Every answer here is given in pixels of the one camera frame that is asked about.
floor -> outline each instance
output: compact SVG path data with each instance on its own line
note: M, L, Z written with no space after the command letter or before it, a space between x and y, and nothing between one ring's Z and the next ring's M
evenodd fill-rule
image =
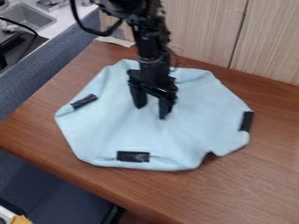
M151 224L151 223L133 213L126 212L122 216L122 219L119 222L119 224Z

gray carpet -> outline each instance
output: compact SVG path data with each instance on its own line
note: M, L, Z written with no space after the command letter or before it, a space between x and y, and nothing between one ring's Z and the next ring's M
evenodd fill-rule
M113 204L0 151L0 198L37 224L101 224Z

sink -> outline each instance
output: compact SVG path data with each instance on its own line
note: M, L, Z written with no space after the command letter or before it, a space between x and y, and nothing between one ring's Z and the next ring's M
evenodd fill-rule
M0 6L0 11L5 10L6 8L8 8L10 6L10 2L9 1L5 1L4 5Z
M56 18L50 17L44 12L33 9L24 3L16 4L8 10L0 12L0 17L8 18L20 24L27 25L36 32L40 32L56 22Z

wooden table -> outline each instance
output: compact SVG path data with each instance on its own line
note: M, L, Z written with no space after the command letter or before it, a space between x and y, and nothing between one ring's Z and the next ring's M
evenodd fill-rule
M77 159L53 119L107 65L134 49L94 42L0 127L0 149L152 223L287 224L299 221L299 87L180 59L212 71L255 111L252 142L195 171L99 168Z

black tape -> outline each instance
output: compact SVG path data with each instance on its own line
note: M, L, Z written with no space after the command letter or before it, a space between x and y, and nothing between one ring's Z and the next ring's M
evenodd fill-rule
M239 131L244 130L244 131L250 133L250 129L251 129L253 120L254 120L254 112L252 112L252 111L244 112L243 121L242 121Z
M82 100L76 101L74 103L71 103L73 109L79 109L84 107L90 102L94 102L98 99L98 97L94 94L89 94L87 97L83 98Z
M117 160L132 163L149 163L150 154L148 152L117 151Z

